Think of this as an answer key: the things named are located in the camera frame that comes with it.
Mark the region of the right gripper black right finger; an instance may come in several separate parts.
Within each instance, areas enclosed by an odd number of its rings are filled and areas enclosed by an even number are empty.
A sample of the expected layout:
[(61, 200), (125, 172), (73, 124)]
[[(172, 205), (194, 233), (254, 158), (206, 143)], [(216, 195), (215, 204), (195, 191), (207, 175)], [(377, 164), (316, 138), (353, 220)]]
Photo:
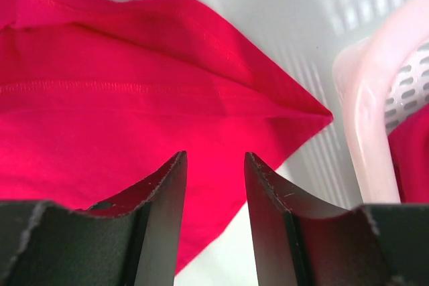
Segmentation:
[(245, 186), (260, 285), (427, 285), (428, 206), (345, 210), (284, 179), (256, 154)]

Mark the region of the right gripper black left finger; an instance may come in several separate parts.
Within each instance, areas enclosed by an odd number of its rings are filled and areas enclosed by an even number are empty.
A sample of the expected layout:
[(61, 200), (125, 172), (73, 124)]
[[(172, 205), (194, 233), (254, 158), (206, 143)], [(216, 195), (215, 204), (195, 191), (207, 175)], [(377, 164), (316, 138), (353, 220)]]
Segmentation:
[(181, 151), (87, 210), (1, 203), (2, 285), (172, 285), (187, 178)]

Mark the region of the red t shirt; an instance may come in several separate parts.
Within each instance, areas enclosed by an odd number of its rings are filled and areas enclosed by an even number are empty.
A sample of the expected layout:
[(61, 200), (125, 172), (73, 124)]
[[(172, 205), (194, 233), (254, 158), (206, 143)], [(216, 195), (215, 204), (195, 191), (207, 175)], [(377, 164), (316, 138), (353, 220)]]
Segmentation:
[(181, 271), (332, 114), (197, 0), (1, 0), (1, 197), (85, 208), (188, 154)]
[(388, 135), (402, 202), (428, 203), (428, 129), (425, 105)]

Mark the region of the white plastic perforated basket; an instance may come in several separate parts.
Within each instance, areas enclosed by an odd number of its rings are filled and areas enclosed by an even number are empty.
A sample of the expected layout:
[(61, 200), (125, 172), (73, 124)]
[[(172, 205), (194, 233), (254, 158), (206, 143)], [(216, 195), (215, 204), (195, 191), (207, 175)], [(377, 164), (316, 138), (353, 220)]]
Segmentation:
[(428, 0), (410, 0), (332, 67), (364, 202), (398, 203), (387, 136), (428, 103)]

